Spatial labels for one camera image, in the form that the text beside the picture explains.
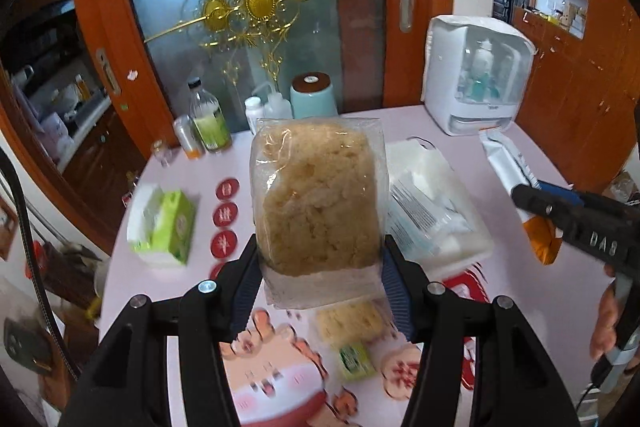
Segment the person right hand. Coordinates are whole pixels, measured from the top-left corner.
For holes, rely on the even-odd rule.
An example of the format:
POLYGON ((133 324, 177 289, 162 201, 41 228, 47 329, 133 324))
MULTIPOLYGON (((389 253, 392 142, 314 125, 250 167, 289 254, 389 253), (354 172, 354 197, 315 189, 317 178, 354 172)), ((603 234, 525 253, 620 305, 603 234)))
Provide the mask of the person right hand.
POLYGON ((615 298, 615 284, 612 283, 603 293, 596 325, 591 335, 589 352, 593 360, 614 348, 616 343, 615 325, 620 318, 620 305, 615 298))

